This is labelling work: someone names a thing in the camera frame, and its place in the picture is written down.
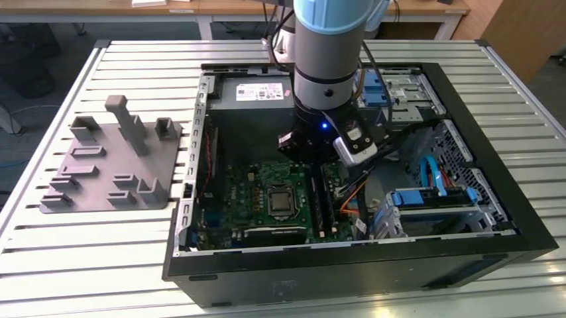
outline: black computer chassis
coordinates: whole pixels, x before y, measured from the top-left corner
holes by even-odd
[[[246,69],[269,64],[218,65]],[[380,64],[420,67],[445,104],[476,168],[489,181],[517,235],[360,244],[347,248],[173,257],[173,215],[163,279],[175,282],[202,307],[270,304],[460,287],[496,269],[525,262],[558,245],[496,153],[438,64]]]

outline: white cable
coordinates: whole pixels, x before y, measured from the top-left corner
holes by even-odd
[[[19,113],[22,113],[22,112],[24,112],[24,111],[28,111],[28,110],[31,110],[31,109],[36,109],[36,108],[47,108],[47,107],[58,107],[58,108],[60,108],[60,106],[59,106],[59,105],[36,105],[36,106],[30,106],[30,107],[26,107],[26,108],[18,109],[16,111],[11,112],[10,114],[14,116],[14,115],[16,115],[16,114],[19,114]]]

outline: motherboard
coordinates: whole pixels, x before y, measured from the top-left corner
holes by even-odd
[[[342,184],[337,164],[323,167],[329,189]],[[291,245],[353,240],[350,221],[335,219],[331,234],[317,226],[311,213],[309,173],[295,163],[229,165],[223,208],[205,211],[207,228],[199,232],[206,249],[269,246],[273,240]]]

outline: table leg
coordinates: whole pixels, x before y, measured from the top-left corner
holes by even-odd
[[[450,40],[453,38],[454,31],[457,30],[458,23],[461,23],[461,15],[449,15],[442,23],[434,40]]]
[[[198,15],[197,16],[198,29],[201,31],[202,40],[213,40],[213,17],[210,15]]]
[[[10,115],[8,109],[0,105],[0,128],[10,134],[18,134],[22,130],[22,125],[16,119]]]

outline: metal frame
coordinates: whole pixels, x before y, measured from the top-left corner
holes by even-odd
[[[370,41],[369,46],[378,62],[441,63],[546,228],[566,246],[566,142],[545,126],[545,113],[526,103],[521,95],[526,91],[509,80],[493,57],[474,41]],[[259,41],[114,41],[105,56],[101,51],[89,60],[89,70],[75,83],[79,87],[67,98],[71,105],[66,102],[58,114],[63,121],[55,120],[50,127],[0,213],[0,246],[8,248],[0,252],[4,316],[422,318],[442,312],[462,318],[504,318],[566,313],[566,248],[458,289],[202,310],[175,284],[161,278],[173,207],[121,214],[43,215],[26,205],[36,203],[47,191],[36,186],[54,175],[44,171],[56,168],[54,152],[68,148],[60,138],[72,135],[60,127],[77,113],[102,116],[103,93],[137,95],[133,112],[142,117],[174,115],[186,121],[193,117],[201,65],[267,62],[269,54]],[[90,68],[97,71],[87,79]],[[191,124],[182,125],[189,133]],[[182,140],[187,147],[190,137]],[[178,162],[186,160],[189,153],[181,151]],[[185,169],[178,167],[177,180]],[[173,191],[181,197],[179,189]]]

